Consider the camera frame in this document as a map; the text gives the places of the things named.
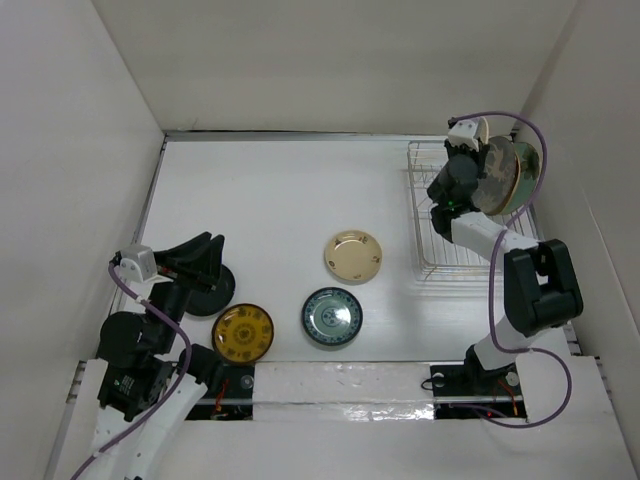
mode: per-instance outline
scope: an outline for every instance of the rack wire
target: rack wire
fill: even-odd
[[[440,141],[413,141],[407,148],[409,184],[415,223],[416,246],[424,279],[486,280],[489,262],[478,254],[446,241],[431,224],[432,201],[427,195],[431,184],[447,161]],[[492,217],[504,225],[513,214]],[[518,233],[538,238],[534,214],[528,210],[511,227]]]

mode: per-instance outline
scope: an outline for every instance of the white wire rack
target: white wire rack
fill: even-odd
[[[416,246],[424,279],[486,280],[489,262],[466,248],[449,243],[435,232],[431,224],[432,202],[427,195],[427,187],[447,161],[443,143],[410,142],[407,159]],[[511,216],[496,216],[493,220],[504,224]],[[522,215],[511,228],[522,235],[538,238],[531,211]]]

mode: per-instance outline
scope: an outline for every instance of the white floor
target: white floor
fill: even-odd
[[[224,234],[224,263],[237,282],[232,303],[260,305],[275,324],[264,361],[462,359],[488,332],[486,294],[430,290],[419,281],[409,139],[395,138],[170,142],[142,243],[164,249],[205,230]],[[343,285],[362,304],[364,324],[350,345],[323,349],[303,332],[300,310],[318,288],[340,285],[323,250],[333,234],[351,228],[377,238],[382,268],[364,285]],[[136,305],[129,301],[126,309]],[[187,315],[182,325],[192,341],[210,346],[214,319]],[[561,330],[540,344],[568,352]],[[182,348],[176,341],[171,356]]]

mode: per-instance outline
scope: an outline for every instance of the white panel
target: white panel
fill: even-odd
[[[224,234],[223,261],[237,283],[233,303],[258,304],[274,321],[265,361],[462,360],[488,332],[486,294],[429,295],[417,281],[407,143],[169,143],[142,241],[164,249],[205,230]],[[324,348],[304,333],[301,309],[315,290],[340,285],[323,252],[333,234],[351,228],[380,242],[382,267],[371,281],[344,287],[364,312],[353,343]],[[129,300],[126,308],[141,307]],[[182,324],[192,341],[208,346],[214,318],[186,315]],[[538,344],[568,354],[562,330]],[[182,349],[176,341],[172,357]]]
[[[444,133],[520,110],[575,0],[94,3],[164,129]]]
[[[634,0],[582,2],[533,108],[550,143],[549,174],[537,203],[540,222],[547,237],[571,248],[585,302],[573,324],[584,350],[602,357],[637,467],[639,16]]]
[[[595,362],[573,357],[568,363],[574,399],[553,423],[533,430],[482,420],[342,422],[324,415],[316,421],[288,415],[286,422],[185,422],[157,480],[635,479]],[[557,408],[565,388],[560,368],[538,355],[521,357],[518,368],[532,418]],[[78,415],[90,422],[90,410]],[[84,439],[88,445],[90,436],[87,429],[72,428],[68,441]],[[74,466],[63,458],[60,471],[68,474]]]
[[[89,0],[0,1],[0,464],[41,479],[162,135]]]

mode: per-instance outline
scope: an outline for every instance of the dish rack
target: dish rack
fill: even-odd
[[[443,141],[412,141],[407,149],[409,183],[415,223],[416,246],[423,280],[486,282],[489,262],[469,249],[453,245],[438,235],[431,224],[432,201],[427,195],[431,184],[447,161]],[[514,214],[494,216],[504,225]],[[511,227],[518,233],[538,237],[534,213],[525,212]]]

